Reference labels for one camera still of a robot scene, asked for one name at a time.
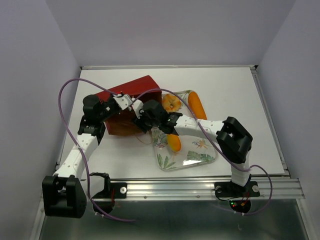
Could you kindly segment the sugared orange fake donut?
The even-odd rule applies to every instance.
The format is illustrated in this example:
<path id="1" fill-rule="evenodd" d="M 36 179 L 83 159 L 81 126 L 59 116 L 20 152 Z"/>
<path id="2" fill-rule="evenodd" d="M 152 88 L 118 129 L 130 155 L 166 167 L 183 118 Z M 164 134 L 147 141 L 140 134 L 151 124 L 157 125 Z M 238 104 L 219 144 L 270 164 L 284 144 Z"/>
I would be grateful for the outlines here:
<path id="1" fill-rule="evenodd" d="M 173 152 L 179 152 L 182 148 L 180 138 L 177 135 L 168 134 L 167 143 Z"/>

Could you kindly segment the clear tray with leaf print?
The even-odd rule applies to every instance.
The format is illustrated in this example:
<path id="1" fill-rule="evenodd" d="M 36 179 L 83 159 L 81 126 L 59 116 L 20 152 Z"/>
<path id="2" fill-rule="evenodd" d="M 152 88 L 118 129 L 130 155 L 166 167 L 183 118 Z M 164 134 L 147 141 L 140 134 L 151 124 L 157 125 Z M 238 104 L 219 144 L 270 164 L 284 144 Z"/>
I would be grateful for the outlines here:
<path id="1" fill-rule="evenodd" d="M 167 135 L 157 128 L 151 129 L 156 162 L 161 170 L 173 171 L 211 164 L 217 158 L 216 149 L 205 138 L 179 136 L 181 150 L 174 152 L 168 145 Z"/>

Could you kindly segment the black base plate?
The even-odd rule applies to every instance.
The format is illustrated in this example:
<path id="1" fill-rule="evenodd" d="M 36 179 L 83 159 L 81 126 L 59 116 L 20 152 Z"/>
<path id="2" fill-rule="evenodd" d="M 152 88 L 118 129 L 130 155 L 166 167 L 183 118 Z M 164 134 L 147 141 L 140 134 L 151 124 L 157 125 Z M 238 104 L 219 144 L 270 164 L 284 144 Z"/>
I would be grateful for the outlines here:
<path id="1" fill-rule="evenodd" d="M 90 196 L 93 199 L 126 199 L 128 185 L 126 182 L 111 182 L 105 186 L 103 181 L 90 184 Z"/>
<path id="2" fill-rule="evenodd" d="M 219 200 L 259 197 L 260 189 L 256 181 L 249 181 L 245 186 L 240 186 L 232 181 L 219 181 L 214 183 L 214 194 Z"/>

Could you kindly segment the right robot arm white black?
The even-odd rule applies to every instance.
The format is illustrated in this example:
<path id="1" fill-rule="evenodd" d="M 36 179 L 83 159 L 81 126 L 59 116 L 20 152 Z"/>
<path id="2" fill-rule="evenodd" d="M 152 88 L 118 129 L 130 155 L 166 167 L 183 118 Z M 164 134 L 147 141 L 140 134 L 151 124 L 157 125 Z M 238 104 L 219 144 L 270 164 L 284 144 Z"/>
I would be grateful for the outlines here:
<path id="1" fill-rule="evenodd" d="M 168 113 L 156 100 L 143 103 L 134 99 L 131 108 L 135 112 L 133 123 L 144 133 L 158 128 L 168 135 L 206 138 L 217 143 L 217 152 L 231 165 L 231 192 L 242 195 L 248 190 L 251 174 L 247 155 L 252 148 L 253 137 L 236 118 L 210 121 L 180 112 Z"/>

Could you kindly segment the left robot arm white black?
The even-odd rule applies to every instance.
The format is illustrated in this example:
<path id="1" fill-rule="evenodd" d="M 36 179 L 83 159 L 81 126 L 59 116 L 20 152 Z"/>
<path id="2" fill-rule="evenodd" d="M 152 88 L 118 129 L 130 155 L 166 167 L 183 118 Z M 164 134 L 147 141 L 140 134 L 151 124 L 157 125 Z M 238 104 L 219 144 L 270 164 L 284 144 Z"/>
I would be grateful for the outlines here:
<path id="1" fill-rule="evenodd" d="M 74 146 L 59 169 L 42 181 L 46 216 L 79 219 L 84 215 L 87 193 L 81 185 L 82 174 L 104 136 L 104 121 L 122 110 L 114 95 L 102 100 L 92 94 L 86 96 L 82 102 L 84 114 L 74 138 Z"/>

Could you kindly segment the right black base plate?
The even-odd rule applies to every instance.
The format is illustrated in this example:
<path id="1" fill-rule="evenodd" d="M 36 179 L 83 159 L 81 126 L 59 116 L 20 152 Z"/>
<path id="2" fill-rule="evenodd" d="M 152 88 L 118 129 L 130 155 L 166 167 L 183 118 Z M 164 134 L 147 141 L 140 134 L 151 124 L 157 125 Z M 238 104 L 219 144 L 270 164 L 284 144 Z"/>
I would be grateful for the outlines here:
<path id="1" fill-rule="evenodd" d="M 256 181 L 249 181 L 245 186 L 240 186 L 232 181 L 219 181 L 214 183 L 214 194 L 219 200 L 259 197 L 260 189 Z"/>

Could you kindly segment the aluminium mounting rail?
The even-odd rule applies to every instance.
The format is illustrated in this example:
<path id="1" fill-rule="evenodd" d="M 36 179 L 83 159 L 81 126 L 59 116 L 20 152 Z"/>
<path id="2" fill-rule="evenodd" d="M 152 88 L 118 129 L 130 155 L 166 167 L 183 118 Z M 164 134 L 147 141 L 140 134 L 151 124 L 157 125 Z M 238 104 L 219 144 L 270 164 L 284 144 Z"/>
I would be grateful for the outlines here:
<path id="1" fill-rule="evenodd" d="M 305 194 L 298 179 L 289 177 L 253 177 L 257 182 L 251 190 L 260 196 L 251 200 L 304 199 Z M 221 192 L 221 183 L 229 183 L 228 177 L 178 177 L 146 179 L 112 179 L 111 186 L 117 187 L 119 201 L 215 201 L 215 190 Z"/>

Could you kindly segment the long orange fake bread loaf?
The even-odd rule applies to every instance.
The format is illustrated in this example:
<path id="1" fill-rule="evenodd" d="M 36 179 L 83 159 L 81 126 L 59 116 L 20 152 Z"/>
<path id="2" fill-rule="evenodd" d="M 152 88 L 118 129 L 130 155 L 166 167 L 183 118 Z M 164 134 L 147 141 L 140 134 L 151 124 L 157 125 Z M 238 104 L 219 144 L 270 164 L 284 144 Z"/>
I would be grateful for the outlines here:
<path id="1" fill-rule="evenodd" d="M 188 106 L 191 108 L 197 119 L 207 120 L 207 115 L 202 102 L 198 94 L 194 91 L 190 92 L 188 95 Z"/>

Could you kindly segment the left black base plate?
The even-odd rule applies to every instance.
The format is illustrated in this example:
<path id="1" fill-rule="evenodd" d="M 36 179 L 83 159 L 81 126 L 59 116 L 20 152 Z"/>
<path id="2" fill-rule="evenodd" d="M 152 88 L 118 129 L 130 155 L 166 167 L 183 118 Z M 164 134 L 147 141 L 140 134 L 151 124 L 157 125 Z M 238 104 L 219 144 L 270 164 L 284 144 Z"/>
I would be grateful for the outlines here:
<path id="1" fill-rule="evenodd" d="M 128 185 L 126 182 L 111 182 L 105 186 L 103 181 L 90 184 L 90 196 L 93 199 L 126 199 Z"/>

